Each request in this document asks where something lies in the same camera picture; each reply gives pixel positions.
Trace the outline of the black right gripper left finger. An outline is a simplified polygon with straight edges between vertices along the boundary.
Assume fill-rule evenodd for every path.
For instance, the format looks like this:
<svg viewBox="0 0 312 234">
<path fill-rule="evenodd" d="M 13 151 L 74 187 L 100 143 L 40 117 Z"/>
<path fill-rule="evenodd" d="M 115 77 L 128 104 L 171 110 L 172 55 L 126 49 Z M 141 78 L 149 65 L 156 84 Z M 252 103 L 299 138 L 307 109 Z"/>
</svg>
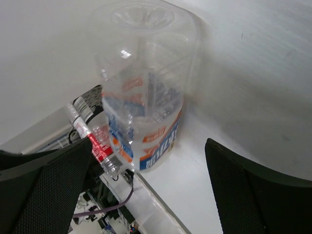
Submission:
<svg viewBox="0 0 312 234">
<path fill-rule="evenodd" d="M 0 232 L 66 234 L 87 173 L 92 144 L 59 150 L 0 152 Z"/>
</svg>

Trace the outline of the clear bottle blue orange label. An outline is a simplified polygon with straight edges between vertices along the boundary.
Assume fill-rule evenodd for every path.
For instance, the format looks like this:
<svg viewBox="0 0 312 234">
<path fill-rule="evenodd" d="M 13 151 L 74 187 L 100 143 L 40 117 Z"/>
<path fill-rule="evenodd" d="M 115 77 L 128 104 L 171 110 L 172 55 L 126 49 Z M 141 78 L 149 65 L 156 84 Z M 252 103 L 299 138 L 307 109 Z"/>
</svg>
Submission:
<svg viewBox="0 0 312 234">
<path fill-rule="evenodd" d="M 176 139 L 198 47 L 195 20 L 162 0 L 117 0 L 92 12 L 88 35 L 111 146 L 126 168 L 148 170 Z"/>
</svg>

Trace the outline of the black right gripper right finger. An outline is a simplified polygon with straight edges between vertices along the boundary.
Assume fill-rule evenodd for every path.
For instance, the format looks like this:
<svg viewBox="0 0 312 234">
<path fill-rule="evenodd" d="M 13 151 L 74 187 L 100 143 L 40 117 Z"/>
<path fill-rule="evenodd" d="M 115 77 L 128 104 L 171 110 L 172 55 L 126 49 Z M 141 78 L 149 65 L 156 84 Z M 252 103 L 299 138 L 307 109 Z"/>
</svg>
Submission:
<svg viewBox="0 0 312 234">
<path fill-rule="evenodd" d="M 310 234 L 312 183 L 207 139 L 205 156 L 225 234 Z"/>
</svg>

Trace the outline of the clear bottle red label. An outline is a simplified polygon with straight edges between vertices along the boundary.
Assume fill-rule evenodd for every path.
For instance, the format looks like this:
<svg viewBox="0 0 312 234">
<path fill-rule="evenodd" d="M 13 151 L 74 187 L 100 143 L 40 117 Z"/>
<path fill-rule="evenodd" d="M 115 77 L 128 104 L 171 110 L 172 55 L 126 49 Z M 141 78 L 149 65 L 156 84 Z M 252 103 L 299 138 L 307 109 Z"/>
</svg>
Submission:
<svg viewBox="0 0 312 234">
<path fill-rule="evenodd" d="M 81 138 L 89 138 L 92 143 L 92 153 L 100 164 L 101 168 L 110 177 L 115 178 L 120 173 L 120 165 L 115 161 L 114 153 L 110 145 L 103 141 L 95 130 L 91 130 L 78 110 L 71 103 L 65 106 L 68 118 Z"/>
</svg>

